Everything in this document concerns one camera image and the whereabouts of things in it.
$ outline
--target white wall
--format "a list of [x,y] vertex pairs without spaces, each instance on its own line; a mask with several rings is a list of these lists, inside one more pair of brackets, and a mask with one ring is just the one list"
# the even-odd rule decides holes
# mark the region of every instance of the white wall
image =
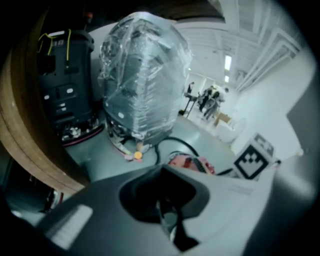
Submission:
[[192,87],[191,95],[197,96],[198,92],[200,91],[201,87],[203,86],[203,83],[205,81],[205,77],[201,75],[197,75],[194,73],[190,73],[187,81],[186,81],[186,90],[188,88],[188,85],[192,82],[194,82],[194,85]]
[[233,117],[240,94],[235,89],[231,87],[228,88],[229,92],[225,94],[225,102],[221,103],[219,111],[228,115],[229,117]]
[[93,31],[91,31],[89,34],[92,36],[94,40],[94,50],[91,53],[91,59],[98,59],[100,54],[100,46],[104,42],[105,37],[109,32],[113,29],[113,27],[117,23],[112,23],[106,26],[99,27]]
[[207,78],[205,80],[205,83],[203,85],[203,87],[200,89],[200,94],[202,94],[206,89],[208,89],[210,86],[213,86],[215,83],[214,80],[210,79],[210,78]]
[[315,71],[316,61],[305,48],[293,60],[275,67],[253,88],[241,93],[233,116],[246,118],[246,127],[232,150],[237,154],[258,132],[275,147],[279,159],[295,155],[300,144],[287,113],[306,90]]

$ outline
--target black cable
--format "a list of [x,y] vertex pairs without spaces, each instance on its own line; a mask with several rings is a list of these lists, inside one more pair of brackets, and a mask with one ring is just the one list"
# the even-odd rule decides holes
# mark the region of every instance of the black cable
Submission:
[[219,173],[217,173],[216,175],[217,175],[217,176],[226,175],[226,174],[228,174],[228,173],[231,173],[232,170],[233,170],[233,169],[230,168],[230,169],[224,170],[224,171],[222,171],[222,172],[219,172]]
[[155,165],[160,164],[160,152],[159,152],[159,144],[154,146],[154,151],[156,153],[156,161],[155,161]]
[[155,164],[158,165],[160,164],[160,161],[161,161],[161,157],[160,157],[160,151],[159,151],[159,144],[163,141],[166,141],[166,140],[171,140],[171,141],[177,141],[177,142],[180,142],[182,143],[183,145],[185,145],[188,149],[190,149],[192,151],[192,153],[198,157],[199,154],[198,152],[188,143],[186,143],[184,140],[180,139],[180,138],[177,138],[177,137],[166,137],[164,138],[162,141],[160,141],[157,145],[154,146],[154,151],[156,153],[156,161],[155,161]]

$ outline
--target wooden edge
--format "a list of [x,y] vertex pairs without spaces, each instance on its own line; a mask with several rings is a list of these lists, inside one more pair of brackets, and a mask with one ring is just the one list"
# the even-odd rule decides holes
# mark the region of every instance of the wooden edge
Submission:
[[10,155],[48,186],[73,194],[88,178],[60,145],[38,88],[38,38],[46,14],[12,47],[0,73],[0,140]]

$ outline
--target yellow wire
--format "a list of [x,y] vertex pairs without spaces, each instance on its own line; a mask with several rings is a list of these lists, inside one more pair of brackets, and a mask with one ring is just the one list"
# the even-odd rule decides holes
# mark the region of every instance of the yellow wire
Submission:
[[44,43],[44,41],[42,40],[42,41],[41,41],[41,44],[40,44],[40,49],[37,51],[38,53],[40,53],[43,43]]
[[69,35],[68,35],[68,42],[66,45],[66,60],[69,60],[69,47],[70,47],[70,36],[71,36],[71,29],[69,28]]
[[[51,49],[52,49],[53,39],[54,39],[54,38],[57,38],[58,36],[50,36],[50,35],[48,35],[47,33],[43,33],[43,34],[39,37],[38,42],[39,42],[39,41],[41,40],[41,38],[43,38],[44,36],[46,36],[47,38],[51,39],[50,48],[49,48],[49,51],[48,51],[48,55],[50,55]],[[41,51],[43,42],[44,42],[44,41],[42,40],[42,41],[41,41],[41,45],[40,45],[40,49],[39,49],[38,53],[40,53],[40,51]]]
[[48,51],[48,56],[50,55],[50,52],[51,52],[51,49],[52,49],[52,41],[53,41],[53,39],[51,38],[50,48],[49,48],[49,51]]

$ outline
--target person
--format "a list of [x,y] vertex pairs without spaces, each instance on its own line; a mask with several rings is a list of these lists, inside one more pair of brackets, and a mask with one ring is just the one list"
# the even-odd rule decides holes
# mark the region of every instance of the person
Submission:
[[214,104],[211,108],[207,109],[206,112],[204,113],[204,117],[208,120],[210,116],[214,115],[217,108],[220,106],[220,103],[226,101],[226,94],[229,92],[229,88],[225,87],[224,92],[223,91],[216,91],[213,94],[212,99],[214,100]]
[[204,115],[203,115],[204,117],[206,117],[207,120],[209,119],[209,117],[210,117],[211,115],[213,115],[213,114],[216,112],[216,110],[217,110],[217,108],[218,108],[218,106],[219,106],[219,97],[220,97],[220,92],[219,92],[219,91],[216,91],[216,92],[213,94],[212,98],[210,98],[210,100],[212,101],[212,106],[209,107],[209,108],[205,111],[205,113],[204,113]]
[[214,86],[210,86],[210,88],[206,89],[204,92],[203,92],[203,100],[202,100],[202,103],[200,105],[200,108],[199,110],[202,112],[202,109],[204,108],[204,106],[206,105],[209,97],[211,96],[212,92],[214,90]]
[[189,86],[188,86],[188,90],[186,91],[188,94],[190,94],[190,93],[191,93],[192,88],[194,87],[194,84],[195,84],[195,82],[192,82],[192,83],[190,83],[190,84],[189,84]]

